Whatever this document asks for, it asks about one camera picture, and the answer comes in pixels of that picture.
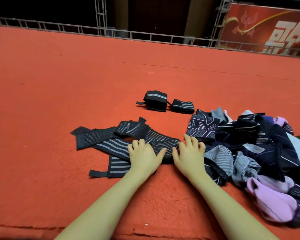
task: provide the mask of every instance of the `red carpet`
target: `red carpet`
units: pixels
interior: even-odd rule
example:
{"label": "red carpet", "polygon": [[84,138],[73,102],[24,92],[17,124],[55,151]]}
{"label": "red carpet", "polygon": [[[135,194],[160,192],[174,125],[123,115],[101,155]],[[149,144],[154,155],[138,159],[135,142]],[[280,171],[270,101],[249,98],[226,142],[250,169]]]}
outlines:
{"label": "red carpet", "polygon": [[[221,106],[233,119],[246,109],[281,116],[300,134],[300,59],[0,27],[0,238],[53,239],[118,181],[89,179],[90,169],[106,171],[108,155],[76,151],[76,127],[141,116],[182,138],[191,115],[137,106],[147,90]],[[300,229],[266,222],[246,193],[224,189],[278,238],[300,240]],[[172,165],[140,188],[114,234],[151,237],[225,239]]]}

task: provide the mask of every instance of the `right arm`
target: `right arm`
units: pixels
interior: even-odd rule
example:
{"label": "right arm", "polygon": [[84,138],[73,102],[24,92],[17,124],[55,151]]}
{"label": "right arm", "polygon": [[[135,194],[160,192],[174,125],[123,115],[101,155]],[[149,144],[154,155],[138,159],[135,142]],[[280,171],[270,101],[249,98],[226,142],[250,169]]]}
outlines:
{"label": "right arm", "polygon": [[265,226],[218,186],[204,169],[204,143],[184,134],[180,155],[173,148],[176,167],[201,193],[229,240],[278,240]]}

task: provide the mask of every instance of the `clothing label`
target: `clothing label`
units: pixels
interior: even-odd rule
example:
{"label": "clothing label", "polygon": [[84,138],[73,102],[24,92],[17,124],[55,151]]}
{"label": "clothing label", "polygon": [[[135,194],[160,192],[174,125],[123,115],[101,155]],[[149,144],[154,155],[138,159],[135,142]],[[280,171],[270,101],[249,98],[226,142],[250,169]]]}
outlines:
{"label": "clothing label", "polygon": [[257,145],[253,145],[253,144],[249,144],[249,143],[246,143],[243,145],[246,149],[248,149],[249,151],[253,152],[253,153],[261,153],[263,152],[265,149],[262,148],[262,147],[259,147]]}

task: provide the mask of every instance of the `white chinese character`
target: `white chinese character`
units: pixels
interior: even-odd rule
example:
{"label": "white chinese character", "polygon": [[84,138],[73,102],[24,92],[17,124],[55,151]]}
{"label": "white chinese character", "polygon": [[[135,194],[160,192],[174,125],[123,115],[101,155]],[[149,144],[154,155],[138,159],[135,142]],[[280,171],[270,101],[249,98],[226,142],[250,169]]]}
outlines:
{"label": "white chinese character", "polygon": [[284,51],[281,53],[287,55],[292,44],[300,42],[300,22],[297,24],[294,22],[278,21],[275,27],[284,28],[285,30],[273,30],[269,40],[264,44],[265,48],[263,53],[277,54],[278,51],[284,47],[285,43],[288,42]]}

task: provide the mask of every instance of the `pink fabric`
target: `pink fabric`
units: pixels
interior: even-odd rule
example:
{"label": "pink fabric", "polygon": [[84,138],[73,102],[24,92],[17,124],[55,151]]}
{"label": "pink fabric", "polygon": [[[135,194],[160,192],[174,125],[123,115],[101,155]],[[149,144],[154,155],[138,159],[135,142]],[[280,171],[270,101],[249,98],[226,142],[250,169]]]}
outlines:
{"label": "pink fabric", "polygon": [[266,220],[289,222],[293,219],[297,202],[290,195],[274,191],[253,177],[248,179],[246,191],[255,197],[254,203]]}
{"label": "pink fabric", "polygon": [[285,123],[285,122],[288,123],[288,121],[287,121],[285,118],[282,118],[282,117],[276,117],[276,118],[273,119],[273,121],[274,121],[275,124],[278,124],[278,125],[280,125],[281,127],[284,126],[284,123]]}
{"label": "pink fabric", "polygon": [[284,178],[286,181],[280,182],[279,180],[275,180],[264,175],[258,175],[258,180],[261,184],[269,189],[286,194],[288,190],[294,186],[294,182],[290,177],[284,176]]}

